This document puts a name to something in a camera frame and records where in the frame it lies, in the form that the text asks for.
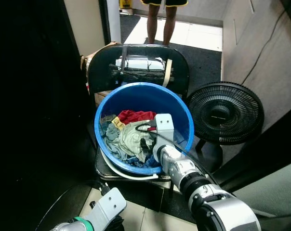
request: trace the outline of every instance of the black shorts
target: black shorts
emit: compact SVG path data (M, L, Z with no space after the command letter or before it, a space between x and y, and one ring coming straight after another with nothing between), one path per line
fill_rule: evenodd
M143 4L151 4L155 6L161 5L161 0L140 0ZM166 0L166 7L185 6L188 4L187 0Z

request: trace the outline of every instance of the clothes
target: clothes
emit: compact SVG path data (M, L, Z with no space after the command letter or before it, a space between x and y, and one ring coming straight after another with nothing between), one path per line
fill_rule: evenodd
M118 118L123 124L129 124L131 122L138 122L142 120L154 119L156 116L155 112L135 112L133 110L123 110L119 115Z
M136 156L142 163L145 162L146 156L143 152L143 149L140 145L140 141L143 138L145 140L146 145L152 146L153 138L149 133L144 133L136 130L138 125L144 124L145 121L139 121L134 123L127 124L123 130L121 130L119 135L119 146L123 151L130 156ZM149 126L141 126L140 129L145 129Z
M160 6L161 0L140 0L143 4L151 4ZM166 0L166 7L185 6L188 4L187 0Z
M113 124L115 125L115 127L118 128L118 129L120 129L120 130L122 130L122 129L125 127L125 124L123 124L123 123L120 121L119 117L115 117L115 118L111 121L111 123L113 123Z
M104 123L99 124L98 129L99 129L99 134L101 135L101 137L105 137L107 128L108 128L110 123L111 122L104 122Z
M111 122L114 118L116 117L116 115L106 115L104 118L100 119L100 123L105 123L105 122Z
M144 138L140 139L140 146L144 152L145 159L148 159L148 157L152 155L153 146L148 147Z
M136 156L131 157L125 161L127 164L130 164L132 166L141 167L141 168L152 168L152 167L158 167L160 164L155 160L154 156L151 155L143 164L138 160Z
M119 134L120 130L115 127L114 124L110 123L104 138L107 149L118 159L125 161L127 154L119 146Z

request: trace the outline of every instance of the fan grille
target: fan grille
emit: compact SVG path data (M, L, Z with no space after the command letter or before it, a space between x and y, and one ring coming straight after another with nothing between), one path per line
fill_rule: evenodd
M228 82L204 85L188 99L195 134L206 141L231 145L260 132L264 113L259 98L249 89Z

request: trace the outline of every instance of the blue bucket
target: blue bucket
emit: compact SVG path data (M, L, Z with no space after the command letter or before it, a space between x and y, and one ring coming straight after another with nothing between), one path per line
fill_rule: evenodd
M94 132L98 144L115 166L134 174L162 173L161 167L139 168L126 164L114 157L106 148L99 132L100 119L112 114L118 115L121 111L129 109L136 112L169 113L174 126L174 139L185 150L190 150L194 139L194 124L185 103L172 91L162 86L153 83L131 83L108 94L99 105L94 119Z

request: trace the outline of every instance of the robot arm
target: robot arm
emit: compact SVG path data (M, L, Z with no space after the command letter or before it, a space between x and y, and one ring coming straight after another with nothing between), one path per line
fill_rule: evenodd
M75 217L71 223L61 223L51 231L104 231L126 205L120 191L112 188L95 204L87 216Z
M212 183L201 167L174 147L170 114L157 114L155 121L149 124L157 128L154 158L185 197L199 231L261 231L248 205ZM59 224L52 231L103 231L125 207L125 199L117 188L113 188L88 216L77 217L73 223Z
M158 114L155 121L157 133L173 140L171 115ZM261 231L249 206L213 184L173 143L158 136L153 155L185 197L199 231Z

